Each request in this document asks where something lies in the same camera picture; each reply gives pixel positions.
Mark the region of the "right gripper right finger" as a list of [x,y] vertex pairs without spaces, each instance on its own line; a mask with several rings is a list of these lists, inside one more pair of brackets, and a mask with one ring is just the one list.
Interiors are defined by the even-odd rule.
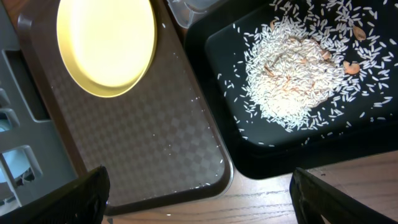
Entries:
[[397,222],[349,197],[302,168],[290,181],[290,196],[297,223],[388,223]]

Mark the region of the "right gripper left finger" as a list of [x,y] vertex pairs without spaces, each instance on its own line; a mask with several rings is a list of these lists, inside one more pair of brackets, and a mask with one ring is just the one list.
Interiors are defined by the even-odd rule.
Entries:
[[81,223],[103,221],[110,180],[104,166],[1,216],[1,224]]

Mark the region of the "rice food scraps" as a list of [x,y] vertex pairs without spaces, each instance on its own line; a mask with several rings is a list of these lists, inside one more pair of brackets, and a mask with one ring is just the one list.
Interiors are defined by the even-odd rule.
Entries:
[[205,46],[244,142],[306,144],[397,109],[396,1],[264,1]]

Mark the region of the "grey plastic dish rack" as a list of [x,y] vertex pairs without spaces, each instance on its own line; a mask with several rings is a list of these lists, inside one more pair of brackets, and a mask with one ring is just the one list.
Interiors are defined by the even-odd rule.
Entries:
[[1,215],[27,205],[77,175],[35,91],[17,34],[1,8]]

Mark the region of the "black rectangular tray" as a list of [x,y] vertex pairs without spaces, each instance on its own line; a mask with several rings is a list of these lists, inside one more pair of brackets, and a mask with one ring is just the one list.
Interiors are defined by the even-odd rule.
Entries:
[[387,62],[388,87],[345,103],[343,114],[316,130],[286,132],[244,110],[243,36],[269,22],[267,1],[226,1],[187,31],[184,49],[237,170],[251,179],[295,168],[348,161],[397,149],[397,59]]

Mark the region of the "dark brown serving tray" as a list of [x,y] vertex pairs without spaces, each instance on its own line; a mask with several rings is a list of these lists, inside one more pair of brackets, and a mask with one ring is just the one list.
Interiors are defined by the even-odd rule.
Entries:
[[30,1],[18,18],[22,53],[76,172],[108,171],[108,216],[215,197],[233,177],[167,8],[152,7],[153,62],[115,98],[87,93],[68,74],[56,38],[58,1]]

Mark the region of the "yellow round plate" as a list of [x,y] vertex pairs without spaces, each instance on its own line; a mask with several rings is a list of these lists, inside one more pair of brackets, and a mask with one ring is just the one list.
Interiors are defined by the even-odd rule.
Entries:
[[149,0],[61,0],[56,30],[68,73],[98,97],[129,91],[155,55],[157,23]]

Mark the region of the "clear plastic bin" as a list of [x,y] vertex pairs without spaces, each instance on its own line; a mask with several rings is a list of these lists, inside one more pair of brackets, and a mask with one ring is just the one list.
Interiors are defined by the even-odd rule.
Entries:
[[225,2],[226,0],[167,0],[177,24],[184,29]]

